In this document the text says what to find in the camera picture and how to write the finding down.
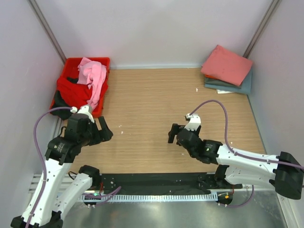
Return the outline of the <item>dusty rose t-shirt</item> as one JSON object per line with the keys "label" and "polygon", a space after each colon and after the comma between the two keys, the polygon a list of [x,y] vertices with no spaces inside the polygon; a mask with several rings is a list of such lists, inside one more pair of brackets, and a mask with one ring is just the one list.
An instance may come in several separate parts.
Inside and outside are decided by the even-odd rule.
{"label": "dusty rose t-shirt", "polygon": [[240,86],[252,65],[252,60],[217,45],[202,64],[201,73]]}

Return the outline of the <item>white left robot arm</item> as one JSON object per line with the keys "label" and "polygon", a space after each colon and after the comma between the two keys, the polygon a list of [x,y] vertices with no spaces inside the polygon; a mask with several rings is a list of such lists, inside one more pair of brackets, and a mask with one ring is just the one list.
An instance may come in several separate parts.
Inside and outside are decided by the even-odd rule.
{"label": "white left robot arm", "polygon": [[12,219],[12,228],[60,228],[77,199],[86,190],[96,190],[100,186],[100,170],[84,165],[64,193],[57,195],[66,173],[82,147],[111,140],[113,133],[105,118],[100,116],[98,121],[100,130],[87,114],[73,114],[64,127],[64,135],[48,143],[37,188],[22,215]]}

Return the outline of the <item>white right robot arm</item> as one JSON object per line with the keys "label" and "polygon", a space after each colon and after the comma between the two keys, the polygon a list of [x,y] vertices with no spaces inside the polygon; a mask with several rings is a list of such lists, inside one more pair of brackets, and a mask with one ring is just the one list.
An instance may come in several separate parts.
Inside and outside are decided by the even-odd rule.
{"label": "white right robot arm", "polygon": [[176,141],[190,157],[204,164],[216,164],[214,182],[219,188],[229,184],[262,186],[273,188],[276,193],[292,200],[301,198],[304,168],[290,153],[265,155],[247,152],[218,141],[202,140],[199,132],[175,123],[168,133],[168,143]]}

